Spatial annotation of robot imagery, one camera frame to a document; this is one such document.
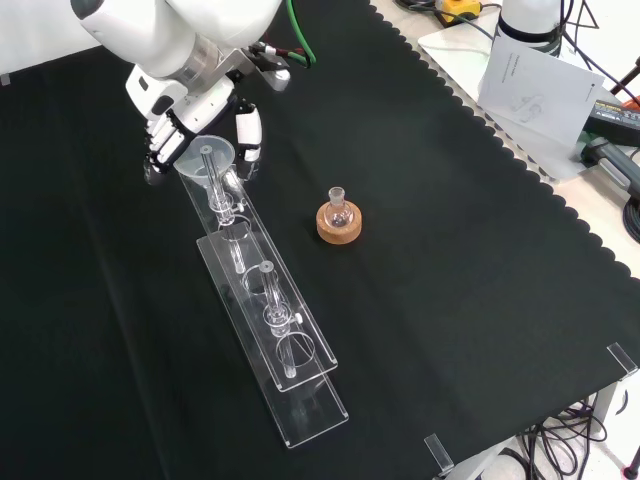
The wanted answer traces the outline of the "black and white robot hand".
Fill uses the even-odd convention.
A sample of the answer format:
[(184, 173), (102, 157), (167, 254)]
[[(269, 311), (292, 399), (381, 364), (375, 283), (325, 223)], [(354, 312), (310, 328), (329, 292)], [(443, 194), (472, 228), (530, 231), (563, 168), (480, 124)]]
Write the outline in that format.
[(244, 77), (241, 70), (233, 69), (205, 92), (190, 95), (176, 80), (154, 79), (140, 67), (133, 68), (125, 87), (146, 119), (143, 169), (148, 184), (160, 183), (191, 142), (230, 111), (236, 119), (237, 156), (249, 163), (260, 159), (262, 122), (258, 108), (236, 95), (236, 85)]

